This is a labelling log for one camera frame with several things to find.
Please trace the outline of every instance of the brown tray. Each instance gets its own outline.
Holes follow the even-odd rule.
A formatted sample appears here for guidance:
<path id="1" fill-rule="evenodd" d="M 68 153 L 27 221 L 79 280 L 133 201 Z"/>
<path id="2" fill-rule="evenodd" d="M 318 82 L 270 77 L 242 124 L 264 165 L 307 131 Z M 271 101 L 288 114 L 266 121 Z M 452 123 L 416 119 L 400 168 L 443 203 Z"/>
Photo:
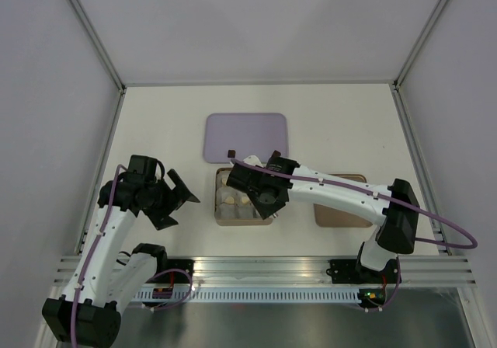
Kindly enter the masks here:
<path id="1" fill-rule="evenodd" d="M 358 174 L 334 176 L 350 179 L 359 183 L 367 182 L 366 177 Z M 316 224 L 322 228 L 369 228 L 372 225 L 368 220 L 364 220 L 355 214 L 349 214 L 320 204 L 314 205 L 314 216 Z"/>
<path id="2" fill-rule="evenodd" d="M 216 171 L 216 177 L 214 180 L 215 181 L 214 182 L 214 217 L 215 217 L 215 212 L 217 210 L 216 192 L 217 189 L 221 187 L 217 185 L 217 175 L 223 171 L 231 171 L 231 168 L 219 168 Z M 273 222 L 273 219 L 267 218 L 266 220 L 263 220 L 262 218 L 235 218 L 235 219 L 223 220 L 220 218 L 216 218 L 216 222 L 220 226 L 253 226 L 253 225 L 269 225 Z"/>

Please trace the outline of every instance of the gray floor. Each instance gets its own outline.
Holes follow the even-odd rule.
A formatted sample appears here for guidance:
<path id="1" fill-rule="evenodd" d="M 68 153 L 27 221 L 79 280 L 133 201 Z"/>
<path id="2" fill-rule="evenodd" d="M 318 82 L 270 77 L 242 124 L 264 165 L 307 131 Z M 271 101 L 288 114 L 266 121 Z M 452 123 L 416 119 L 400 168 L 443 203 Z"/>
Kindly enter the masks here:
<path id="1" fill-rule="evenodd" d="M 381 313 L 336 304 L 185 304 L 129 309 L 116 348 L 473 347 L 457 298 L 400 291 Z"/>

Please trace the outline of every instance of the robotic arm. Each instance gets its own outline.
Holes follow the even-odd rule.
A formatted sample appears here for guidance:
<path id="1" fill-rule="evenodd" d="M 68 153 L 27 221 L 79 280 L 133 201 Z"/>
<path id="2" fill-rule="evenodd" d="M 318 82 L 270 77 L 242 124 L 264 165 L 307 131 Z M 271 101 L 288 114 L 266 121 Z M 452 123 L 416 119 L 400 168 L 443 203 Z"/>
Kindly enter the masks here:
<path id="1" fill-rule="evenodd" d="M 157 167 L 160 179 L 155 177 Z M 118 253 L 140 211 L 161 230 L 178 224 L 169 215 L 186 201 L 199 202 L 174 169 L 168 171 L 176 185 L 174 189 L 164 181 L 164 174 L 159 160 L 132 155 L 127 171 L 100 190 L 97 221 L 78 267 L 61 297 L 48 298 L 43 306 L 42 315 L 59 341 L 70 342 L 71 332 L 75 332 L 82 345 L 112 346 L 121 315 L 132 297 L 147 280 L 168 269 L 164 247 L 140 244 L 117 278 L 111 280 Z M 110 201 L 113 209 L 106 219 Z M 75 302 L 76 314 L 72 318 Z"/>
<path id="2" fill-rule="evenodd" d="M 332 207 L 375 224 L 377 230 L 357 257 L 359 273 L 382 273 L 397 254 L 414 252 L 418 213 L 377 197 L 382 194 L 418 207 L 407 181 L 396 179 L 391 186 L 358 183 L 314 171 L 275 152 L 264 169 L 255 156 L 235 161 L 227 185 L 246 193 L 262 218 L 293 200 Z"/>

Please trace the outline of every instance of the white tabletop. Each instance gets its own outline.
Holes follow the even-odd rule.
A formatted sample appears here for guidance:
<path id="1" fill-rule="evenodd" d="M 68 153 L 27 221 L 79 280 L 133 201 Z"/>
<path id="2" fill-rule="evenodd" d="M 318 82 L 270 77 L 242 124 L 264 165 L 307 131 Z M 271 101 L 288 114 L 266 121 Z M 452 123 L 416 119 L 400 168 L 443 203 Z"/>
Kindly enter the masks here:
<path id="1" fill-rule="evenodd" d="M 203 160 L 211 113 L 276 112 L 287 118 L 289 157 L 322 172 L 360 173 L 368 182 L 411 182 L 422 204 L 401 124 L 388 85 L 225 85 L 129 88 L 103 182 L 132 154 L 174 168 L 201 200 L 172 214 L 179 225 L 156 231 L 140 214 L 123 245 L 164 245 L 171 256 L 356 255 L 373 228 L 320 228 L 311 204 L 292 203 L 267 226 L 221 227 L 214 220 L 214 174 L 227 165 Z M 433 238 L 420 218 L 418 236 Z M 417 243 L 417 255 L 437 255 Z"/>

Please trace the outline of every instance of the table surface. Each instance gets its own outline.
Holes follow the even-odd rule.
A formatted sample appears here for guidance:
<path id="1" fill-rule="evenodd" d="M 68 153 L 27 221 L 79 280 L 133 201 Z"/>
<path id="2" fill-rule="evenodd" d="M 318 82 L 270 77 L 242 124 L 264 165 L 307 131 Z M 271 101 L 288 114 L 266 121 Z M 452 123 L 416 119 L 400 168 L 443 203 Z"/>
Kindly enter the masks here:
<path id="1" fill-rule="evenodd" d="M 172 214 L 179 225 L 156 231 L 140 213 L 123 249 L 149 242 L 170 256 L 356 255 L 374 228 L 320 228 L 311 204 L 290 203 L 267 226 L 221 227 L 214 220 L 214 175 L 227 165 L 203 160 L 207 117 L 212 113 L 282 113 L 290 158 L 322 172 L 359 173 L 368 182 L 411 182 L 423 206 L 390 89 L 386 84 L 223 85 L 129 88 L 103 182 L 132 154 L 174 168 L 201 200 Z M 433 238 L 421 217 L 418 236 Z M 438 255 L 417 243 L 416 255 Z"/>

